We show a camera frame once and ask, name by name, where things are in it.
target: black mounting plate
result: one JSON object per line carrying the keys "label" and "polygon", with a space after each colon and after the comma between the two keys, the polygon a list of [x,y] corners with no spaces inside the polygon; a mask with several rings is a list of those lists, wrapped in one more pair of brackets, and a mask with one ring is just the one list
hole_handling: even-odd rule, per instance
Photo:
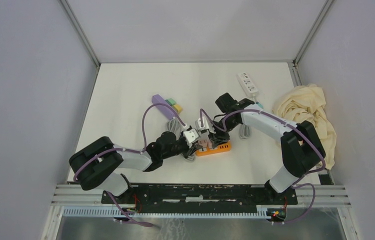
{"label": "black mounting plate", "polygon": [[[283,206],[286,201],[288,205],[298,204],[291,187],[273,199],[264,197],[264,185],[132,183],[132,187],[132,193],[142,204],[142,213],[256,213],[257,205]],[[117,202],[134,204],[135,200],[130,196]],[[113,204],[113,201],[103,194],[101,203]]]}

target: white table surface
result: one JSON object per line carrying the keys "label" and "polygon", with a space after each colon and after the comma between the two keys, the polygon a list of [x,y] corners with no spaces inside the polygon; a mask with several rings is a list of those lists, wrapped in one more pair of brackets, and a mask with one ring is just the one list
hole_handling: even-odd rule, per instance
{"label": "white table surface", "polygon": [[[77,145],[77,151],[102,136],[115,144],[141,149],[142,115],[151,97],[173,98],[183,107],[180,117],[194,126],[199,109],[210,116],[221,114],[215,104],[224,94],[245,98],[236,74],[247,72],[259,90],[257,100],[271,111],[277,98],[294,85],[285,62],[225,63],[104,63],[101,65]],[[165,131],[167,119],[151,109],[145,119],[147,142],[154,142]],[[269,136],[252,130],[251,138],[241,140],[238,127],[230,132],[229,152],[196,157],[193,163],[181,156],[164,160],[152,172],[117,168],[132,183],[186,184],[264,184],[282,166],[280,146]],[[70,169],[68,181],[73,180]],[[316,173],[303,183],[320,184]]]}

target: gray cable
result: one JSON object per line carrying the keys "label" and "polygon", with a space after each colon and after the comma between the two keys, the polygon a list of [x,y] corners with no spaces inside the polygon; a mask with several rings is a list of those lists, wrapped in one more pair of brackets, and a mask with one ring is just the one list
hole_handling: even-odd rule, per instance
{"label": "gray cable", "polygon": [[182,127],[182,125],[180,124],[180,122],[176,118],[173,118],[173,119],[171,119],[170,121],[167,122],[165,127],[167,128],[167,131],[170,131],[170,132],[174,133],[174,135],[176,135],[176,137],[178,137],[178,135],[180,133],[179,129]]}
{"label": "gray cable", "polygon": [[[167,124],[165,124],[165,127],[167,128],[167,131],[174,133],[176,137],[178,137],[182,125],[176,118],[173,118],[168,121]],[[187,158],[183,157],[183,159],[186,160],[186,162],[192,163],[193,161],[195,161],[195,155],[190,155]]]}
{"label": "gray cable", "polygon": [[251,128],[245,124],[240,125],[239,127],[239,138],[248,139],[251,137]]}

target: metal floor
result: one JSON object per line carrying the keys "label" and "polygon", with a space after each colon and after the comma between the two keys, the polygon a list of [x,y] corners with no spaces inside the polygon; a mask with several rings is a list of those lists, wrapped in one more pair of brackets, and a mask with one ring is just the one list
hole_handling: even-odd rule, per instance
{"label": "metal floor", "polygon": [[[288,209],[287,219],[304,210]],[[272,226],[263,219],[144,218],[157,227],[108,217],[63,217],[59,240],[346,240],[336,208],[315,208],[301,221]]]}

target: yellow block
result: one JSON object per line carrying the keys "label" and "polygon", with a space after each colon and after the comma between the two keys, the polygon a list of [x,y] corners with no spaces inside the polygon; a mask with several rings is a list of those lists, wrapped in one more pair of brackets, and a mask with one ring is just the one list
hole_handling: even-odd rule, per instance
{"label": "yellow block", "polygon": [[177,114],[180,114],[183,111],[183,108],[179,104],[174,104],[172,108],[177,112]]}

